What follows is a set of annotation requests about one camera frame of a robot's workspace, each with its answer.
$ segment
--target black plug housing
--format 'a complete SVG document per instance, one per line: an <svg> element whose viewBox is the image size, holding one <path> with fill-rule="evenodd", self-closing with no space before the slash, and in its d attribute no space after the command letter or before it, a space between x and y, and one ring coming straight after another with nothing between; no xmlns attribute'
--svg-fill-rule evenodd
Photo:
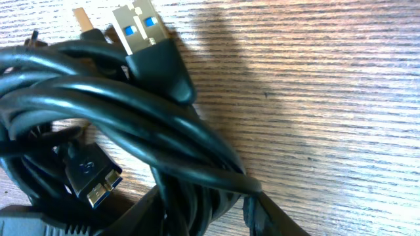
<svg viewBox="0 0 420 236"><path fill-rule="evenodd" d="M127 56L132 82L178 104L193 104L196 90L172 39L164 39Z"/></svg>
<svg viewBox="0 0 420 236"><path fill-rule="evenodd" d="M64 162L75 194L93 208L122 181L122 169L96 143L71 146Z"/></svg>
<svg viewBox="0 0 420 236"><path fill-rule="evenodd" d="M7 206L0 210L0 235L90 236L89 226L66 224L48 217L33 206Z"/></svg>
<svg viewBox="0 0 420 236"><path fill-rule="evenodd" d="M99 29L91 29L80 34L80 39L106 42L104 34Z"/></svg>

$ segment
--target wood grain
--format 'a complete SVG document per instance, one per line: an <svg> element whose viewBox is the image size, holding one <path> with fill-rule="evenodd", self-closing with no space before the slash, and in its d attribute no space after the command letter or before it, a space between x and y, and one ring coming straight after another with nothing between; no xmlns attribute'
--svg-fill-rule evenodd
<svg viewBox="0 0 420 236"><path fill-rule="evenodd" d="M76 39L72 9L110 28L121 1L0 0L0 44L33 29ZM420 235L420 2L158 1L198 90L196 109L311 235ZM92 130L125 168L131 201L148 167ZM0 173L1 207L28 203ZM249 235L242 201L207 235Z"/></svg>

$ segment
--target cable bundle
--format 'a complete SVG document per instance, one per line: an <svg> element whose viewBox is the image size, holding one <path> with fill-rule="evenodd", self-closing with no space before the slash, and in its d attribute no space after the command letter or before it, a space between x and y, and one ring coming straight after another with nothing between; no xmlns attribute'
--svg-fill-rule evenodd
<svg viewBox="0 0 420 236"><path fill-rule="evenodd" d="M307 235L246 176L236 152L195 113L115 71L126 53L103 42L66 41L0 50L1 164L35 208L92 235L203 235L242 196L251 235ZM106 62L96 69L78 58ZM149 164L154 187L123 216L92 209L68 192L63 158L89 120L115 144Z"/></svg>

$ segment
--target micro usb 3.0 connector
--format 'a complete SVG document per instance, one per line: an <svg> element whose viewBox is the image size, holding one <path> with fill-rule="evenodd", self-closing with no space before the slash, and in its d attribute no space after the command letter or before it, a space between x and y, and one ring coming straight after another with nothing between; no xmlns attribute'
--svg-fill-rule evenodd
<svg viewBox="0 0 420 236"><path fill-rule="evenodd" d="M76 196L96 208L122 181L122 169L98 144L71 147L64 159L66 176Z"/></svg>
<svg viewBox="0 0 420 236"><path fill-rule="evenodd" d="M114 28L128 55L168 38L152 3L139 0L112 11Z"/></svg>
<svg viewBox="0 0 420 236"><path fill-rule="evenodd" d="M112 15L128 54L132 84L178 104L194 103L190 75L150 0L135 1L113 10Z"/></svg>

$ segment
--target usb connector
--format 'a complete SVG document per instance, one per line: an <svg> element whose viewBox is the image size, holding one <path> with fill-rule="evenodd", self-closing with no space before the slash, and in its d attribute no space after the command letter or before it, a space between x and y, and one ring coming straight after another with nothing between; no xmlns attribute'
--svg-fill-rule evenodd
<svg viewBox="0 0 420 236"><path fill-rule="evenodd" d="M122 169L96 143L72 146L64 159L74 193L96 208L122 181Z"/></svg>
<svg viewBox="0 0 420 236"><path fill-rule="evenodd" d="M132 84L178 104L193 104L196 91L190 75L152 3L138 0L112 13Z"/></svg>
<svg viewBox="0 0 420 236"><path fill-rule="evenodd" d="M149 1L135 1L112 12L115 31L128 55L169 38Z"/></svg>

